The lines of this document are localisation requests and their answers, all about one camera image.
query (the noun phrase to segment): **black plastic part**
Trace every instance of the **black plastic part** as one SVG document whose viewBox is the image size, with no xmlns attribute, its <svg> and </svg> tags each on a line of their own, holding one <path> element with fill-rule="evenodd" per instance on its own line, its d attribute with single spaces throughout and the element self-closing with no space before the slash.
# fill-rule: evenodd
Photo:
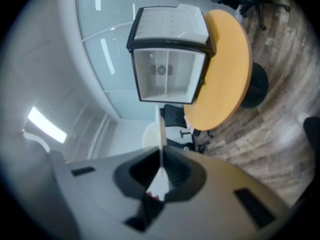
<svg viewBox="0 0 320 240">
<path fill-rule="evenodd" d="M 91 167 L 91 166 L 88 166 L 88 167 L 83 167 L 83 168 L 80 168 L 80 169 L 74 169 L 71 171 L 71 173 L 73 174 L 73 176 L 77 177 L 77 176 L 81 176 L 81 175 L 84 175 L 84 174 L 88 174 L 88 173 L 92 173 L 94 172 L 96 169 Z"/>
<path fill-rule="evenodd" d="M 233 192 L 259 229 L 267 226 L 276 218 L 247 188 Z"/>
<path fill-rule="evenodd" d="M 113 179 L 126 197 L 142 200 L 159 170 L 159 155 L 155 147 L 115 169 Z"/>
<path fill-rule="evenodd" d="M 138 231 L 144 232 L 164 209 L 165 203 L 147 194 L 141 200 L 137 215 L 124 223 Z"/>
<path fill-rule="evenodd" d="M 174 186 L 164 197 L 166 203 L 191 199 L 207 180 L 207 173 L 200 164 L 177 153 L 169 146 L 164 147 L 163 166 Z"/>
<path fill-rule="evenodd" d="M 163 149 L 163 166 L 175 186 L 165 195 L 165 202 L 189 200 L 206 182 L 207 174 L 200 164 L 169 146 Z M 121 164 L 114 172 L 114 181 L 126 197 L 143 200 L 159 168 L 160 152 L 154 148 Z"/>
<path fill-rule="evenodd" d="M 213 52 L 212 50 L 210 38 L 208 38 L 207 44 L 177 39 L 138 39 L 128 41 L 126 47 L 130 53 L 132 53 L 135 49 L 168 48 L 203 53 L 209 57 L 212 57 L 214 54 L 216 54 L 216 52 Z"/>
</svg>

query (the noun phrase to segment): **white wall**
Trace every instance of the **white wall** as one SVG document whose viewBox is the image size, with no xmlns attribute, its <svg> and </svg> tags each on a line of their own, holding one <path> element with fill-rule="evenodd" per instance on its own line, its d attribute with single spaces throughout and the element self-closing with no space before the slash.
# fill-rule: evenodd
<svg viewBox="0 0 320 240">
<path fill-rule="evenodd" d="M 118 121 L 119 115 L 103 92 L 89 63 L 79 32 L 75 0 L 56 0 L 58 21 L 65 40 L 70 60 L 74 63 L 77 74 L 85 84 L 90 95 L 99 107 Z"/>
<path fill-rule="evenodd" d="M 89 146 L 105 111 L 88 91 L 70 55 L 57 1 L 31 0 L 8 35 L 1 65 L 0 125 L 2 134 L 16 135 L 24 128 L 43 138 L 51 149 L 62 151 L 63 144 L 28 121 L 33 106 L 68 136 L 71 131 L 73 139 L 83 136 Z M 89 125 L 88 139 L 80 124 L 75 125 L 85 106 L 87 113 L 79 122 L 93 117 L 95 125 Z"/>
<path fill-rule="evenodd" d="M 101 153 L 100 156 L 117 156 L 141 149 L 142 136 L 147 126 L 151 123 L 152 121 L 142 120 L 124 120 L 118 122 L 114 133 L 106 135 L 106 139 L 112 138 L 111 143 L 105 149 L 105 153 Z"/>
</svg>

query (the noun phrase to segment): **chair wheel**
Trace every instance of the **chair wheel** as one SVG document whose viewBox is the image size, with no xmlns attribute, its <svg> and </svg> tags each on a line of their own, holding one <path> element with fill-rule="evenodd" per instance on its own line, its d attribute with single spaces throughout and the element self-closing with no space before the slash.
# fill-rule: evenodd
<svg viewBox="0 0 320 240">
<path fill-rule="evenodd" d="M 286 11 L 286 12 L 288 12 L 288 13 L 290 13 L 290 11 L 291 11 L 291 9 L 290 9 L 290 6 L 289 6 L 289 5 L 286 5 L 286 6 L 284 7 L 284 9 L 285 9 L 285 11 Z"/>
</svg>

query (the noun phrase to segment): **white object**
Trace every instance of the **white object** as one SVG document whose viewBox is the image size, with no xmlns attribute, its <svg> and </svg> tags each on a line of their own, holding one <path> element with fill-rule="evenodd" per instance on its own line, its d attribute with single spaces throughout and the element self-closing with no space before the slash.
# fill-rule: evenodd
<svg viewBox="0 0 320 240">
<path fill-rule="evenodd" d="M 204 53 L 165 48 L 133 52 L 142 101 L 192 103 L 205 61 Z"/>
<path fill-rule="evenodd" d="M 142 148 L 156 147 L 159 144 L 158 125 L 153 122 L 145 128 L 142 135 Z"/>
<path fill-rule="evenodd" d="M 205 44 L 208 37 L 199 7 L 180 4 L 178 7 L 144 8 L 134 39 L 178 39 Z"/>
<path fill-rule="evenodd" d="M 160 109 L 159 109 L 158 105 L 155 105 L 155 123 L 157 124 L 157 128 L 158 128 L 158 135 L 159 135 L 158 146 L 160 149 L 160 156 L 162 157 L 164 146 L 167 145 L 167 138 L 166 138 L 166 130 L 165 130 L 165 128 L 166 128 L 165 127 L 165 120 L 160 114 Z"/>
<path fill-rule="evenodd" d="M 45 118 L 45 116 L 42 115 L 35 107 L 31 109 L 28 119 L 56 141 L 60 143 L 65 142 L 67 134 Z"/>
<path fill-rule="evenodd" d="M 153 197 L 158 196 L 160 201 L 164 201 L 165 195 L 169 190 L 168 175 L 166 170 L 163 167 L 160 167 L 146 192 L 151 192 Z"/>
<path fill-rule="evenodd" d="M 191 125 L 191 123 L 188 121 L 187 117 L 184 116 L 183 117 L 186 123 L 186 128 L 190 131 L 191 134 L 194 134 L 194 130 L 195 128 L 193 128 L 193 126 Z"/>
</svg>

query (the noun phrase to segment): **round wooden table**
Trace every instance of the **round wooden table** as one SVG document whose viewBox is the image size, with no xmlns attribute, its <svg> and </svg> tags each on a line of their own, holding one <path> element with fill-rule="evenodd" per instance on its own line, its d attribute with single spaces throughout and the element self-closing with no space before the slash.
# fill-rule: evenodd
<svg viewBox="0 0 320 240">
<path fill-rule="evenodd" d="M 204 84 L 184 113 L 197 130 L 206 131 L 231 117 L 243 101 L 252 74 L 252 52 L 242 25 L 223 10 L 204 15 L 216 54 L 210 60 Z"/>
</svg>

